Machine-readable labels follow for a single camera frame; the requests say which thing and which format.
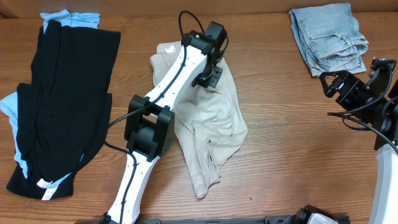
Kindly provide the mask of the light blue garment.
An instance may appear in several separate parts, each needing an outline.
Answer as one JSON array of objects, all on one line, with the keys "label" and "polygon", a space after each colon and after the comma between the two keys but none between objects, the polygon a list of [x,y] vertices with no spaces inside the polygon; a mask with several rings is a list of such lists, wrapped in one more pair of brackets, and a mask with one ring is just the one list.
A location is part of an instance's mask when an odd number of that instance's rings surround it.
[{"label": "light blue garment", "polygon": [[[96,29],[100,23],[100,15],[95,13],[69,12],[64,9],[55,13],[40,14],[44,20],[44,28],[51,20],[58,21],[62,26],[69,27],[89,27]],[[17,140],[18,131],[18,95],[14,92],[1,100],[1,111],[9,117],[12,127],[14,140]],[[76,173],[71,172],[61,179],[49,183],[49,188],[41,188],[28,180],[29,167],[26,160],[22,158],[22,153],[18,145],[15,145],[14,160],[17,163],[6,188],[8,191],[27,198],[50,200],[55,198],[69,197],[73,195],[73,181]]]}]

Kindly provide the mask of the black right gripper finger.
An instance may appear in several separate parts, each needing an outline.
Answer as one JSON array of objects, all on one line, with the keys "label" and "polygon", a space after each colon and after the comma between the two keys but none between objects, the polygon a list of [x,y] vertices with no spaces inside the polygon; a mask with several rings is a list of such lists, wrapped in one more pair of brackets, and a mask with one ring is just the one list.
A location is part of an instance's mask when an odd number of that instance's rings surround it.
[{"label": "black right gripper finger", "polygon": [[332,98],[335,94],[335,90],[333,89],[335,87],[335,72],[323,72],[319,76],[320,82],[322,84],[323,92],[326,97]]},{"label": "black right gripper finger", "polygon": [[335,71],[335,72],[323,72],[322,73],[322,79],[326,79],[326,78],[345,79],[347,77],[353,77],[353,74],[347,70],[339,70],[339,71]]}]

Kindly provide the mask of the folded light blue jeans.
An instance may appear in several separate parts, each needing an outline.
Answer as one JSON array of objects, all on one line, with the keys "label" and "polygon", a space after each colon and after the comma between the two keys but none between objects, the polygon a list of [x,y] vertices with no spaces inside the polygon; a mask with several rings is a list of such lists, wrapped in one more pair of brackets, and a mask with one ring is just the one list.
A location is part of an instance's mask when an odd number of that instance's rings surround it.
[{"label": "folded light blue jeans", "polygon": [[368,40],[359,31],[351,4],[335,3],[289,11],[298,49],[313,77],[323,72],[366,71]]}]

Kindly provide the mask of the beige khaki shorts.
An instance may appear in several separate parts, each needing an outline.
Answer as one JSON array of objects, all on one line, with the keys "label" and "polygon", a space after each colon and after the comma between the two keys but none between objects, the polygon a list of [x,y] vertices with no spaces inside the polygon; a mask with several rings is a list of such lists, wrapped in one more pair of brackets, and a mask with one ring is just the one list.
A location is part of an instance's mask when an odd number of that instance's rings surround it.
[{"label": "beige khaki shorts", "polygon": [[220,181],[220,169],[240,149],[248,128],[225,60],[216,87],[188,87],[175,108],[175,134],[197,198]]}]

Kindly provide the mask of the black garment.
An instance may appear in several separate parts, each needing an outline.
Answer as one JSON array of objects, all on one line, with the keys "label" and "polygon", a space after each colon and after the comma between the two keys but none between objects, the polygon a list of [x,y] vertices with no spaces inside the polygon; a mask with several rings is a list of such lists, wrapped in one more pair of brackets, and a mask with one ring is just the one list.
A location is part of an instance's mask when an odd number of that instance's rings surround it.
[{"label": "black garment", "polygon": [[21,163],[8,191],[41,200],[73,194],[76,173],[107,135],[108,88],[120,40],[119,32],[58,21],[40,28],[31,82],[17,86]]}]

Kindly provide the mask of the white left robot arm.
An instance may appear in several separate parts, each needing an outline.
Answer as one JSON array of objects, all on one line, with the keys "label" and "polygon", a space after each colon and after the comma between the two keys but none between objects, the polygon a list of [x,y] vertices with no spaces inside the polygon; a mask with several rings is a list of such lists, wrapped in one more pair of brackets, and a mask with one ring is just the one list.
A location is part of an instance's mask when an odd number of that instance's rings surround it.
[{"label": "white left robot arm", "polygon": [[149,176],[174,138],[175,113],[184,92],[197,85],[216,87],[222,69],[217,66],[227,46],[228,33],[208,27],[182,37],[180,53],[165,77],[145,97],[134,96],[126,121],[126,168],[118,194],[100,223],[135,223]]}]

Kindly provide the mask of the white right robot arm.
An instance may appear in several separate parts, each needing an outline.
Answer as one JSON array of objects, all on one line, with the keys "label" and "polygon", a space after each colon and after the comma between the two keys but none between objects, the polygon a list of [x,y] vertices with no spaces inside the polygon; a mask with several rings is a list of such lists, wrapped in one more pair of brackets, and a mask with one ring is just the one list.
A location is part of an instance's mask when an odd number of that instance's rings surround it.
[{"label": "white right robot arm", "polygon": [[377,181],[369,223],[397,223],[397,87],[389,94],[392,70],[378,68],[367,83],[347,71],[324,72],[319,76],[324,94],[345,110],[329,116],[352,121],[355,130],[376,134],[374,150]]}]

